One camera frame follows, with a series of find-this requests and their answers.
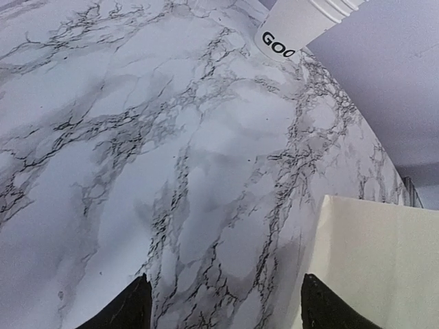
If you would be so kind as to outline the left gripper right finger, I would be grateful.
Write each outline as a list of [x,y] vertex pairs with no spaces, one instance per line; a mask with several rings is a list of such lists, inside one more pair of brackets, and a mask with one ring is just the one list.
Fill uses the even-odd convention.
[[303,328],[380,329],[356,312],[312,273],[304,275],[300,301]]

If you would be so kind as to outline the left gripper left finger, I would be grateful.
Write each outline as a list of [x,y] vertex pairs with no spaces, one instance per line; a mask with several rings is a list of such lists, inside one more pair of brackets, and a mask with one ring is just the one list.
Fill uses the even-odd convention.
[[143,274],[77,329],[150,329],[151,316],[152,285]]

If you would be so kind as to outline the cream paper bag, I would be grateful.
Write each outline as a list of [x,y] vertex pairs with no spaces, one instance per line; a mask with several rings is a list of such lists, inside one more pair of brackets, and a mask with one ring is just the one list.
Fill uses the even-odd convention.
[[290,328],[302,326],[307,273],[381,328],[437,328],[438,212],[327,195],[298,272]]

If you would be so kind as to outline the stack of white cups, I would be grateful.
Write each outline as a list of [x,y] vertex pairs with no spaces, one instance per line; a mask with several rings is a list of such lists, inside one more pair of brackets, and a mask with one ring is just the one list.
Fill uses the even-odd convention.
[[267,57],[284,62],[311,41],[358,11],[364,0],[280,0],[254,35]]

